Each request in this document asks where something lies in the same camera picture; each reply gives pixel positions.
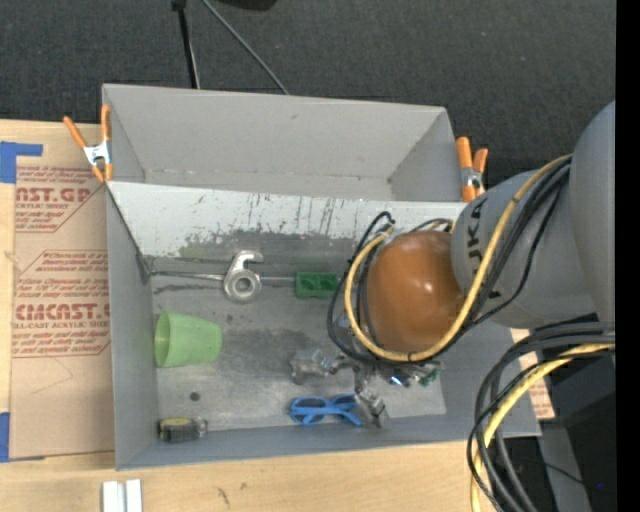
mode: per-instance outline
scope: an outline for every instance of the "metal bracket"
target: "metal bracket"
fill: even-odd
[[[240,251],[235,255],[224,278],[224,292],[230,300],[247,303],[262,289],[260,276],[246,267],[248,261],[262,262],[264,257],[256,251]]]

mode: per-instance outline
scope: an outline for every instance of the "black cable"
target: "black cable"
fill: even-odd
[[[480,293],[476,297],[476,300],[469,311],[467,319],[474,318],[484,307],[484,304],[489,298],[489,294],[493,291],[493,287],[498,281],[502,270],[504,269],[511,252],[515,247],[520,235],[524,231],[528,222],[533,215],[538,211],[540,206],[548,199],[549,195],[560,186],[564,175],[568,176],[569,163],[571,157],[560,162],[547,174],[545,174],[540,181],[536,184],[533,190],[530,191],[529,197],[526,199],[522,210],[516,218],[513,227],[506,234],[504,244],[500,250],[500,253],[495,257],[491,271],[487,274],[485,282],[483,283]]]
[[[614,345],[614,341],[612,340],[612,335],[604,335],[604,332],[611,330],[612,324],[605,324],[600,322],[591,322],[587,324],[575,324],[575,325],[565,325],[561,327],[555,328],[547,328],[542,329],[540,332],[535,333],[533,335],[528,336],[527,338],[521,340],[518,344],[511,347],[500,359],[498,363],[492,368],[489,374],[485,377],[483,383],[480,386],[478,392],[478,398],[476,400],[476,424],[474,425],[474,429],[472,431],[473,434],[478,436],[478,448],[480,452],[481,458],[483,458],[483,462],[485,462],[485,466],[487,467],[488,472],[491,474],[492,478],[498,479],[497,472],[492,466],[492,463],[488,456],[488,451],[486,450],[486,446],[482,442],[484,428],[481,423],[483,419],[493,412],[495,408],[498,407],[500,400],[503,396],[505,396],[506,392],[513,388],[514,382],[518,380],[518,378],[514,379],[502,392],[498,392],[498,386],[500,381],[500,376],[504,369],[511,364],[513,361],[517,360],[522,355],[529,352],[536,352],[538,350],[551,348],[551,347],[564,347],[567,349],[568,347],[576,346],[582,343],[599,341],[602,342],[606,340],[607,342]],[[594,353],[590,356],[601,356],[601,353]],[[556,359],[564,359],[565,357],[558,356]],[[524,371],[525,374],[531,371],[527,369]],[[482,409],[482,404],[486,398],[488,393],[489,386],[492,388],[492,403],[487,406],[484,411]]]
[[[520,283],[518,284],[518,288],[516,288],[516,291],[513,293],[513,295],[511,295],[511,297],[509,297],[507,300],[505,300],[499,306],[496,306],[491,311],[485,313],[481,317],[478,317],[475,320],[471,321],[470,323],[467,323],[466,325],[464,325],[464,327],[462,329],[460,329],[460,331],[458,331],[458,333],[456,334],[456,338],[464,336],[467,332],[469,332],[474,327],[477,327],[478,325],[480,325],[484,321],[486,321],[489,318],[491,318],[493,315],[495,315],[498,312],[502,311],[504,308],[506,308],[509,304],[511,304],[520,295],[520,293],[522,292],[525,284],[527,283],[527,279],[529,278],[529,273],[531,271],[531,266],[533,264],[533,257],[534,257],[534,255],[536,253],[538,245],[540,244],[540,240],[542,240],[542,235],[544,235],[545,230],[547,228],[547,225],[549,224],[549,221],[551,220],[553,212],[556,209],[558,201],[560,200],[560,193],[562,191],[562,186],[564,186],[566,184],[566,182],[568,181],[568,175],[565,175],[565,178],[566,179],[563,180],[563,182],[558,187],[558,189],[556,191],[556,195],[553,198],[553,201],[552,201],[551,205],[549,206],[549,208],[545,212],[545,216],[542,219],[542,222],[540,223],[540,227],[538,228],[538,231],[536,232],[536,236],[535,236],[533,242],[531,243],[531,250],[529,251],[529,254],[527,255],[527,261],[525,262],[524,270],[522,272],[522,278],[520,279]]]
[[[575,342],[578,342],[578,344],[581,343],[594,343],[594,342],[602,342],[601,339],[596,339],[594,338],[594,336],[586,336],[586,337],[578,337],[578,336],[574,336],[574,337],[565,337],[565,338],[569,338],[571,340],[570,345],[571,346],[575,346]],[[543,338],[541,340],[539,340],[539,342],[544,342],[544,344],[546,345],[554,345],[554,346],[559,346],[564,344],[565,346],[567,345],[567,339],[562,338],[562,339],[550,339],[550,338]],[[615,342],[613,341],[608,341],[609,343],[611,343],[613,346],[615,346]],[[588,357],[602,357],[603,353],[591,353],[591,354],[576,354],[573,356],[570,356],[571,359],[582,359],[582,358],[588,358]],[[558,356],[557,358],[553,358],[553,359],[549,359],[547,361],[544,362],[539,362],[536,365],[533,365],[525,370],[522,370],[514,379],[512,379],[509,384],[499,393],[496,393],[493,401],[491,402],[491,404],[485,408],[484,410],[479,409],[479,404],[482,403],[482,398],[484,398],[481,393],[484,391],[486,393],[486,383],[488,379],[485,379],[485,382],[483,382],[483,386],[481,386],[481,393],[479,393],[478,395],[478,401],[476,402],[476,423],[474,424],[474,427],[471,431],[471,434],[469,436],[468,439],[468,443],[467,443],[467,462],[469,464],[469,467],[471,469],[472,475],[474,477],[474,479],[478,482],[480,488],[482,489],[482,491],[487,495],[487,497],[492,501],[492,503],[495,505],[495,497],[493,496],[493,493],[489,490],[489,488],[484,484],[484,482],[482,482],[482,479],[480,477],[480,475],[478,474],[478,472],[475,469],[475,465],[473,464],[473,456],[471,453],[471,446],[472,446],[472,441],[473,438],[476,438],[476,443],[478,445],[478,451],[479,451],[479,455],[480,458],[483,462],[483,465],[485,466],[491,481],[495,484],[498,492],[500,493],[500,495],[503,496],[503,498],[507,501],[508,505],[513,509],[516,510],[518,512],[522,511],[523,509],[518,505],[518,503],[516,502],[515,498],[510,494],[510,492],[506,489],[506,487],[504,486],[504,483],[501,481],[500,476],[498,475],[495,467],[493,466],[493,463],[491,462],[491,458],[489,456],[488,453],[488,448],[487,446],[484,444],[484,427],[482,426],[482,422],[487,418],[487,416],[489,416],[490,414],[492,414],[493,412],[495,412],[495,410],[500,406],[500,404],[502,403],[503,399],[508,395],[508,393],[510,391],[512,391],[514,389],[514,387],[516,385],[518,385],[520,382],[522,382],[522,380],[524,378],[526,378],[531,372],[533,372],[537,367],[546,364],[550,361],[553,360],[562,360],[562,359],[568,359],[569,357],[567,356]],[[494,367],[494,369],[492,370],[492,372],[490,372],[490,375],[492,375],[495,371],[496,368],[499,365],[496,365],[496,367]]]
[[[238,34],[238,32],[236,32],[236,30],[227,22],[227,20],[225,20],[222,15],[216,10],[215,7],[213,7],[213,5],[211,5],[211,3],[208,0],[201,0],[202,3],[204,4],[204,6],[209,9],[209,12],[211,14],[213,14],[215,16],[215,18],[222,24],[222,26],[224,28],[226,28],[229,33],[235,37],[235,39],[244,47],[244,49],[249,53],[249,55],[251,55],[251,57],[253,57],[253,59],[260,64],[260,67],[269,75],[269,77],[275,82],[275,84],[278,86],[278,88],[282,91],[283,94],[289,94],[289,91],[285,88],[284,85],[282,85],[282,82],[280,82],[280,80],[278,80],[278,77],[275,75],[275,73],[273,71],[271,71],[271,69],[269,68],[269,66],[267,66],[267,64],[258,56],[258,54],[253,51],[253,48],[251,48],[251,46],[249,46],[249,43],[247,43],[240,34]]]
[[[362,251],[362,249],[365,246],[369,236],[373,232],[373,229],[384,218],[387,219],[387,223],[382,228],[380,228],[380,231],[384,231],[390,225],[395,224],[395,220],[393,219],[393,217],[391,216],[391,214],[388,211],[383,211],[383,212],[379,213],[371,221],[371,223],[369,224],[369,226],[365,230],[364,234],[360,238],[360,241],[359,241],[358,245],[356,246],[356,249],[354,250],[353,255],[347,261],[347,269],[345,270],[345,272],[343,273],[342,277],[340,278],[340,281],[338,282],[338,286],[336,287],[336,289],[333,292],[333,295],[331,296],[331,299],[329,301],[329,308],[328,308],[328,312],[327,312],[327,322],[326,323],[327,323],[327,333],[329,334],[329,338],[348,357],[351,357],[352,359],[355,359],[357,361],[360,361],[360,362],[366,363],[366,364],[383,365],[383,366],[395,366],[395,365],[392,365],[392,364],[390,364],[388,362],[382,361],[381,359],[375,357],[370,352],[367,352],[367,354],[369,354],[369,356],[366,356],[364,354],[355,352],[354,350],[349,348],[347,346],[347,343],[345,341],[343,341],[342,339],[340,339],[340,337],[336,334],[335,326],[334,326],[334,319],[333,319],[333,315],[334,315],[335,308],[336,308],[336,303],[338,301],[338,296],[340,295],[340,292],[342,291],[342,288],[344,287],[344,283],[345,283],[345,281],[347,279],[347,275],[349,273],[349,268],[351,267],[351,265],[352,265],[353,261],[355,260],[356,256],[360,253],[360,251]]]
[[[563,167],[557,167],[556,171],[561,170]],[[548,182],[553,178],[553,176],[549,176],[548,174],[545,175],[545,177],[548,177],[549,179],[547,180],[546,183],[544,184],[548,184]],[[498,313],[499,311],[501,311],[502,309],[504,309],[505,307],[507,307],[511,302],[513,302],[518,295],[522,292],[527,279],[529,277],[529,273],[531,270],[531,266],[533,264],[533,257],[535,255],[536,249],[538,248],[538,245],[540,243],[540,240],[542,239],[542,236],[547,228],[547,225],[549,223],[549,221],[551,220],[551,217],[553,215],[553,212],[557,206],[557,203],[559,201],[559,196],[560,196],[560,192],[562,190],[562,187],[565,185],[566,181],[568,180],[568,173],[567,174],[563,174],[555,183],[552,183],[552,187],[549,187],[548,189],[545,189],[543,191],[541,191],[541,195],[540,196],[534,196],[533,198],[531,198],[532,200],[532,208],[531,208],[531,212],[529,211],[529,208],[523,209],[523,211],[521,212],[521,215],[518,216],[518,220],[522,223],[522,225],[526,225],[526,223],[530,220],[531,216],[533,215],[533,213],[535,213],[535,211],[537,211],[537,208],[539,206],[540,202],[544,202],[548,199],[549,194],[551,192],[553,192],[554,190],[556,191],[556,195],[554,197],[554,199],[552,200],[551,205],[549,206],[549,208],[547,209],[547,211],[545,212],[545,216],[542,220],[542,222],[540,223],[540,227],[538,228],[538,231],[536,232],[536,237],[534,238],[532,244],[531,244],[531,250],[529,251],[529,254],[527,255],[527,261],[525,262],[525,266],[524,266],[524,270],[523,270],[523,274],[522,274],[522,278],[520,279],[520,283],[518,284],[518,288],[516,289],[516,291],[514,292],[514,294],[507,299],[505,302],[503,302],[502,304],[500,304],[499,306],[495,307],[493,310],[489,311],[488,313],[485,313],[483,316],[476,318],[473,321],[469,321],[468,319],[471,318],[472,313],[471,311],[469,312],[469,314],[467,315],[467,319],[463,322],[462,327],[460,328],[460,330],[453,336],[453,338],[451,339],[451,341],[449,343],[447,343],[447,345],[445,345],[439,352],[437,352],[436,354],[433,354],[430,359],[433,359],[434,357],[437,356],[441,356],[442,354],[444,354],[447,350],[449,350],[460,338],[462,338],[465,334],[467,334],[469,331],[471,331],[473,328],[477,327],[478,325],[480,325],[482,322],[484,322],[485,320],[488,320],[489,318],[491,318],[493,315],[495,315],[496,313]],[[512,246],[515,244],[515,241],[517,241],[517,237],[515,238],[515,240],[513,241],[513,244],[510,243],[510,240],[507,240],[505,242],[505,245],[503,247],[503,250],[501,252],[501,255],[506,255],[506,257],[502,257],[499,256],[499,263],[501,263],[499,266],[494,266],[492,268],[492,270],[487,274],[487,280],[485,280],[485,284],[483,286],[485,286],[485,290],[487,291],[487,297],[488,297],[488,293],[489,290],[491,290],[493,288],[493,285],[495,284],[495,281],[497,280],[497,278],[499,277],[500,273],[502,272],[502,269],[504,268],[504,262],[503,260],[506,262],[506,260],[509,257],[509,252],[512,249]]]
[[[449,231],[451,229],[451,226],[453,225],[453,223],[451,222],[451,219],[436,218],[436,219],[431,219],[426,222],[423,222],[422,224],[418,224],[415,228],[411,229],[409,233],[415,233],[416,231],[420,231],[421,229],[424,229],[427,226],[430,226],[431,224],[435,224],[438,222],[441,224],[446,224],[446,227],[444,229],[445,231]]]
[[[371,314],[369,312],[369,301],[367,299],[367,280],[369,278],[369,267],[371,266],[371,262],[373,261],[373,257],[375,256],[377,249],[378,247],[374,247],[373,250],[369,254],[367,254],[367,258],[365,259],[362,266],[362,273],[360,275],[360,282],[358,283],[357,290],[357,304],[358,312],[360,311],[360,309],[362,309],[362,312],[364,314],[364,319],[369,329],[369,337],[378,347],[381,347],[382,345],[380,345],[380,341],[378,340],[378,336],[376,335],[373,321],[371,320]]]
[[[180,32],[182,33],[182,45],[184,54],[187,58],[187,67],[189,68],[189,81],[192,89],[200,89],[200,76],[196,65],[196,58],[193,54],[193,47],[189,39],[189,26],[187,24],[187,16],[185,15],[186,0],[171,0],[171,7],[178,13],[180,21]]]

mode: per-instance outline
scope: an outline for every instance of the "cable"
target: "cable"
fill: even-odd
[[[504,209],[502,216],[498,220],[498,223],[496,224],[496,227],[491,236],[491,239],[487,244],[485,255],[482,259],[482,262],[480,263],[478,271],[476,272],[476,275],[474,277],[473,283],[471,284],[469,293],[465,298],[465,301],[462,305],[462,308],[460,309],[460,312],[458,313],[458,316],[454,320],[453,324],[449,327],[449,330],[440,339],[440,341],[438,341],[437,343],[435,343],[434,345],[432,345],[430,348],[426,350],[423,350],[421,352],[415,352],[415,353],[405,353],[405,352],[395,352],[395,351],[385,350],[381,347],[378,347],[375,343],[373,343],[362,332],[362,330],[358,326],[355,316],[353,314],[353,307],[351,304],[351,297],[350,297],[351,287],[353,284],[355,272],[356,272],[356,269],[362,263],[362,260],[367,256],[368,252],[371,251],[378,244],[382,243],[383,239],[386,237],[384,238],[376,237],[374,240],[369,242],[369,244],[367,244],[362,249],[362,251],[356,256],[353,264],[351,265],[351,268],[349,269],[347,280],[345,282],[345,309],[346,309],[347,316],[349,318],[349,322],[351,324],[351,328],[353,329],[354,334],[358,338],[358,340],[367,349],[369,349],[369,351],[373,352],[379,357],[382,357],[391,361],[415,363],[415,362],[425,361],[437,355],[454,338],[454,336],[457,334],[458,330],[460,329],[464,321],[467,319],[467,315],[469,314],[471,307],[473,306],[473,303],[476,300],[476,297],[482,286],[482,282],[484,280],[485,274],[487,273],[489,262],[493,258],[493,253],[496,250],[498,242],[500,241],[503,235],[503,232],[506,229],[507,221],[509,220],[511,214],[513,213],[516,205],[522,199],[522,197],[539,180],[541,180],[548,172],[553,171],[558,165],[558,163],[563,162],[564,160],[566,160],[566,158],[567,158],[566,156],[562,156],[550,162],[549,164],[545,165],[544,167],[542,167],[533,176],[531,176],[511,198],[506,208]]]
[[[566,157],[564,160],[560,161],[555,168],[550,169],[550,171],[540,180],[538,186],[531,192],[530,197],[527,198],[527,201],[515,220],[513,227],[505,237],[503,246],[500,253],[496,256],[491,272],[486,276],[483,289],[480,291],[476,302],[473,305],[469,318],[475,318],[489,299],[489,294],[493,291],[493,288],[509,257],[511,256],[516,243],[520,239],[520,236],[524,232],[524,229],[533,215],[537,213],[542,204],[547,201],[550,194],[554,190],[561,188],[566,180],[568,180],[570,161],[571,157]]]
[[[182,45],[184,47],[185,57],[187,58],[191,88],[200,89],[200,75],[196,65],[196,58],[193,54],[193,47],[191,46],[191,41],[189,39],[189,26],[187,25],[187,17],[184,12],[186,4],[186,0],[171,0],[171,7],[174,11],[178,12],[180,32],[182,33]]]
[[[607,339],[609,342],[612,342],[614,334],[611,334],[611,331],[614,330],[614,328],[613,324],[602,322],[547,327],[513,345],[501,357],[498,363],[494,365],[479,388],[475,409],[476,424],[472,430],[470,439],[473,437],[476,430],[481,430],[480,423],[496,406],[501,396],[498,394],[500,376],[509,364],[519,359],[522,355],[529,352],[536,352],[538,350],[557,347],[563,347],[566,349],[568,347],[575,346],[576,344],[591,342],[594,339]],[[484,399],[489,392],[490,387],[492,388],[492,404],[483,411]],[[481,455],[484,455],[484,450],[482,450],[483,446],[480,443],[479,447],[481,449]],[[471,460],[470,444],[468,445],[467,450],[468,459]],[[491,470],[491,465],[487,464],[487,468],[488,470]]]
[[[258,56],[258,54],[255,51],[253,51],[253,48],[249,46],[249,43],[247,43],[242,38],[242,36],[238,34],[238,32],[236,32],[236,30],[227,22],[227,20],[225,20],[222,17],[222,15],[216,10],[216,8],[213,7],[213,5],[211,5],[209,0],[201,0],[201,1],[204,4],[204,6],[207,9],[209,9],[209,12],[211,12],[211,14],[213,14],[216,17],[216,19],[222,24],[222,26],[226,28],[233,37],[236,38],[236,40],[244,47],[244,49],[249,53],[249,55],[251,55],[254,58],[254,60],[258,64],[260,64],[260,67],[262,67],[262,69],[269,75],[269,77],[271,77],[271,79],[275,82],[275,84],[282,91],[282,93],[288,95],[289,91],[285,88],[284,85],[282,85],[282,82],[278,80],[278,77],[275,75],[273,71],[271,71],[269,66],[267,66],[267,64]]]
[[[593,337],[589,337],[586,338],[585,342],[588,341],[592,341],[594,338]],[[581,354],[579,356],[575,356],[573,360],[576,360],[578,358],[587,358],[587,357],[601,357],[601,354]],[[507,501],[508,505],[511,507],[512,510],[515,510],[517,512],[522,511],[523,509],[520,507],[520,505],[518,504],[517,500],[511,495],[511,493],[508,491],[508,489],[506,488],[506,486],[504,485],[504,483],[502,482],[500,476],[498,475],[497,470],[495,469],[492,461],[491,461],[491,457],[488,451],[488,446],[485,445],[482,441],[481,441],[481,437],[483,434],[483,427],[482,427],[482,421],[498,406],[498,404],[500,403],[500,400],[503,400],[504,397],[506,396],[506,394],[512,390],[515,385],[519,382],[522,381],[522,379],[528,374],[530,373],[534,368],[536,367],[540,367],[542,365],[546,364],[546,362],[540,362],[537,363],[536,365],[529,367],[525,370],[522,370],[515,379],[513,379],[510,384],[504,389],[502,390],[499,394],[497,394],[494,397],[494,400],[492,401],[491,405],[482,412],[482,414],[477,418],[476,423],[474,424],[474,427],[471,431],[471,436],[470,439],[472,439],[474,436],[478,438],[478,450],[479,450],[479,455],[481,458],[482,463],[484,464],[487,473],[489,474],[489,478],[491,480],[491,482],[495,485],[496,490],[498,491],[498,493]],[[468,445],[467,447],[467,458],[469,461],[471,461],[471,448],[470,445]],[[508,462],[510,464],[510,460],[507,456],[507,458],[505,459],[506,462]],[[481,486],[483,492],[488,493],[490,491],[488,491],[488,488],[486,488],[486,486]],[[531,510],[531,511],[535,511],[536,507],[533,505],[533,503],[531,502],[531,500],[529,499],[528,494],[526,493],[526,491],[524,490],[524,488],[522,488],[521,490],[518,491],[518,494],[520,495],[520,499],[523,501],[524,506],[527,508],[527,510]]]
[[[367,239],[369,238],[369,236],[371,236],[371,233],[373,232],[374,228],[380,223],[380,221],[382,219],[386,219],[387,220],[386,224],[384,224],[380,228],[380,230],[382,230],[382,231],[391,229],[393,224],[395,224],[395,220],[393,219],[393,217],[391,216],[391,214],[388,211],[383,211],[383,212],[380,212],[378,215],[376,215],[376,217],[371,221],[371,223],[369,224],[369,226],[365,230],[364,234],[360,238],[360,241],[358,242],[358,245],[356,246],[352,257],[348,261],[349,265],[351,265],[351,262],[353,261],[353,259],[362,250],[362,248],[364,247]],[[344,342],[342,339],[340,339],[340,337],[335,332],[333,315],[334,315],[336,303],[338,301],[338,296],[340,295],[340,291],[342,290],[342,288],[344,286],[346,277],[347,277],[347,272],[345,271],[343,276],[340,278],[340,281],[338,282],[338,286],[336,287],[335,291],[333,292],[333,295],[331,296],[331,300],[329,301],[329,309],[328,309],[328,312],[327,312],[327,322],[326,322],[327,323],[327,332],[329,334],[329,338],[331,339],[331,341],[333,341],[333,343],[344,354],[346,354],[347,356],[351,357],[352,359],[356,359],[357,361],[360,361],[360,362],[366,363],[366,364],[389,366],[388,363],[385,363],[383,361],[379,361],[378,359],[373,358],[373,356],[365,356],[363,354],[354,352],[352,349],[347,347],[346,342]]]
[[[557,191],[556,191],[556,195],[554,196],[551,205],[549,206],[549,208],[547,209],[547,211],[545,212],[545,216],[542,219],[542,222],[540,223],[540,227],[538,228],[538,231],[536,233],[536,236],[533,240],[533,242],[531,243],[531,249],[529,251],[529,254],[527,255],[527,261],[525,262],[524,265],[524,270],[522,272],[522,277],[520,278],[520,283],[518,284],[518,287],[516,288],[516,291],[513,293],[513,295],[511,295],[511,297],[509,297],[507,300],[505,300],[502,304],[500,304],[499,306],[496,306],[494,309],[492,309],[491,311],[485,313],[484,315],[476,318],[475,320],[471,321],[470,323],[465,324],[465,326],[460,329],[460,331],[458,331],[458,334],[456,335],[456,339],[457,338],[461,338],[462,336],[464,336],[467,332],[469,332],[471,329],[477,327],[478,325],[480,325],[482,322],[488,320],[489,318],[491,318],[492,316],[494,316],[495,314],[497,314],[498,312],[502,311],[504,308],[506,308],[509,304],[511,304],[522,292],[522,290],[524,289],[525,284],[527,283],[527,279],[529,278],[529,273],[531,271],[531,266],[533,264],[533,257],[536,253],[536,250],[538,248],[538,245],[540,244],[540,240],[542,240],[542,235],[544,235],[544,232],[549,224],[549,221],[551,220],[551,216],[553,215],[553,212],[555,211],[555,208],[558,204],[558,201],[560,200],[560,192],[562,190],[562,187],[564,185],[566,185],[566,182],[568,181],[568,175],[564,175],[564,180],[559,184]],[[493,274],[493,272],[496,271],[496,267],[494,267],[494,270],[492,270],[491,274]],[[485,289],[492,289],[493,288],[493,284],[495,284],[495,280],[496,279],[492,279],[492,277],[487,277],[487,281],[485,281]]]
[[[479,447],[478,447],[478,450],[476,451],[475,456],[473,457],[473,460],[469,461],[470,467],[472,469],[473,476],[474,476],[471,484],[471,500],[472,500],[472,507],[474,511],[480,510],[479,501],[478,501],[478,487],[482,488],[485,494],[489,492],[486,486],[481,484],[481,482],[479,481],[480,480],[479,472],[482,467],[482,460],[480,457],[480,447],[482,447],[483,444],[485,448],[489,446],[491,442],[491,438],[493,437],[493,434],[498,429],[502,420],[504,419],[506,414],[511,410],[513,405],[517,402],[517,400],[522,396],[522,394],[524,394],[531,387],[531,385],[536,380],[551,373],[556,368],[570,362],[571,360],[573,360],[574,358],[582,354],[589,354],[589,353],[598,352],[602,350],[608,350],[611,348],[611,345],[612,345],[611,342],[583,344],[563,352],[558,357],[557,360],[540,363],[539,365],[536,365],[536,367],[532,367],[525,370],[524,372],[521,372],[522,374],[524,374],[523,378],[521,379],[521,382],[516,386],[508,386],[506,389],[508,392],[504,394],[502,397],[498,397],[498,400],[496,400],[495,403],[499,402],[499,405],[497,406],[497,408],[495,408],[495,412],[493,413],[493,416],[489,424],[487,425],[487,429],[484,431],[483,434],[482,434],[482,430],[479,428],[480,422],[486,415],[488,415],[491,412],[491,410],[494,407],[492,406],[487,408],[487,410],[482,415],[480,415],[479,421],[476,423],[476,427],[474,427],[474,431],[472,432],[472,436],[475,432],[479,432],[478,434]],[[486,385],[486,382],[487,382],[487,379],[485,379],[485,383],[483,383],[482,387]]]

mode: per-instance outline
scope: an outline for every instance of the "gray bin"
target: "gray bin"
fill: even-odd
[[[296,298],[293,276],[341,275],[381,211],[397,232],[462,211],[444,109],[120,85],[103,94],[115,171],[106,215],[118,469],[467,438],[476,390],[513,342],[490,322],[446,352],[429,387],[380,381],[391,415],[381,429],[331,419],[302,427],[287,413],[297,396],[353,389],[349,370],[292,381],[296,350],[338,353],[326,333],[328,300]],[[264,285],[248,304],[229,301],[220,280],[148,273],[223,276],[240,250],[264,256],[251,264]],[[220,357],[157,368],[163,309],[218,323]],[[169,416],[203,416],[209,432],[164,443],[157,423]],[[505,433],[538,433],[528,399]]]

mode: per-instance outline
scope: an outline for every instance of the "green plastic cup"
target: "green plastic cup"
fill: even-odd
[[[156,363],[162,368],[208,363],[220,355],[222,329],[196,316],[163,311],[154,342]]]

